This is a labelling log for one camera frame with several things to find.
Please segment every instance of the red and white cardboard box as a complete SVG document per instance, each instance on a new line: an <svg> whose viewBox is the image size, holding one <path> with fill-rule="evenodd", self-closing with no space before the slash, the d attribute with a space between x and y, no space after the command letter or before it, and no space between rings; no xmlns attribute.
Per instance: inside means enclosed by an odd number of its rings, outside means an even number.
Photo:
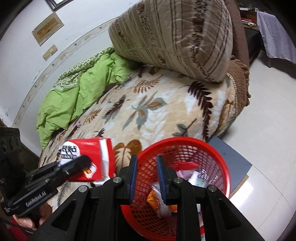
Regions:
<svg viewBox="0 0 296 241"><path fill-rule="evenodd" d="M59 152L60 165L81 155L87 155L91 159L90 167L71 176L71 182L92 182L101 186L115 176L115 156L110 138L72 139L61 145Z"/></svg>

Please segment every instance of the striped pillow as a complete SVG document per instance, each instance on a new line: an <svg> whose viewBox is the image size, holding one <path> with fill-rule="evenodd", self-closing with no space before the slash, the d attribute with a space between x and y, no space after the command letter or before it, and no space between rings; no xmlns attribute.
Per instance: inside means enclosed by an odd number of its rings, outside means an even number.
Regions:
<svg viewBox="0 0 296 241"><path fill-rule="evenodd" d="M110 26L115 52L127 59L220 82L232 52L223 0L142 0Z"/></svg>

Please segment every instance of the human hand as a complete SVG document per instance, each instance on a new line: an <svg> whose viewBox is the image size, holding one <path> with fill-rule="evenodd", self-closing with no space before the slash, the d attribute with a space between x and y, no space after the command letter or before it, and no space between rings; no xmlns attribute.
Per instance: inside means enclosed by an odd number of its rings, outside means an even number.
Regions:
<svg viewBox="0 0 296 241"><path fill-rule="evenodd" d="M52 214L52 207L46 202L39 207L39 212L41 215L41 218L39 220L39 226L40 226ZM35 228L34 222L28 217L16 217L15 215L13 215L13 218L16 220L16 222L19 225L25 228Z"/></svg>

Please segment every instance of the floor tile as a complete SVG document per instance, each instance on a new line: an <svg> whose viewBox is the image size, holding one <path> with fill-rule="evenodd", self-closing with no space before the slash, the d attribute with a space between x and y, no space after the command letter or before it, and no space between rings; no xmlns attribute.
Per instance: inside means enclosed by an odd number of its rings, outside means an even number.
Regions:
<svg viewBox="0 0 296 241"><path fill-rule="evenodd" d="M288 203L291 205L293 210L296 210L296 161L294 162L294 165L292 167L292 170L290 172L290 176L288 177L287 184L283 191L283 196L288 201Z"/></svg>
<svg viewBox="0 0 296 241"><path fill-rule="evenodd" d="M253 81L249 92L250 105L243 109L222 140L282 192L296 155L296 106Z"/></svg>
<svg viewBox="0 0 296 241"><path fill-rule="evenodd" d="M284 59L271 59L271 68L267 67L268 57L261 51L250 67L250 80L256 81L296 104L296 65Z"/></svg>
<svg viewBox="0 0 296 241"><path fill-rule="evenodd" d="M258 232L265 241L276 241L287 227L294 212L283 196L268 215Z"/></svg>
<svg viewBox="0 0 296 241"><path fill-rule="evenodd" d="M254 166L248 171L248 180L230 201L258 229L268 217L281 194Z"/></svg>

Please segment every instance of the green quilt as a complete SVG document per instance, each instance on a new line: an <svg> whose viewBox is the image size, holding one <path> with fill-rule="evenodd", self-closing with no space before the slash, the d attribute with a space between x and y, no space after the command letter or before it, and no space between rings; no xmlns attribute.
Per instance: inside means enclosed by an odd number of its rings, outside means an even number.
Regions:
<svg viewBox="0 0 296 241"><path fill-rule="evenodd" d="M105 86L123 83L139 64L120 57L109 47L63 73L38 110L36 130L41 146L47 146L55 130L67 129L103 95Z"/></svg>

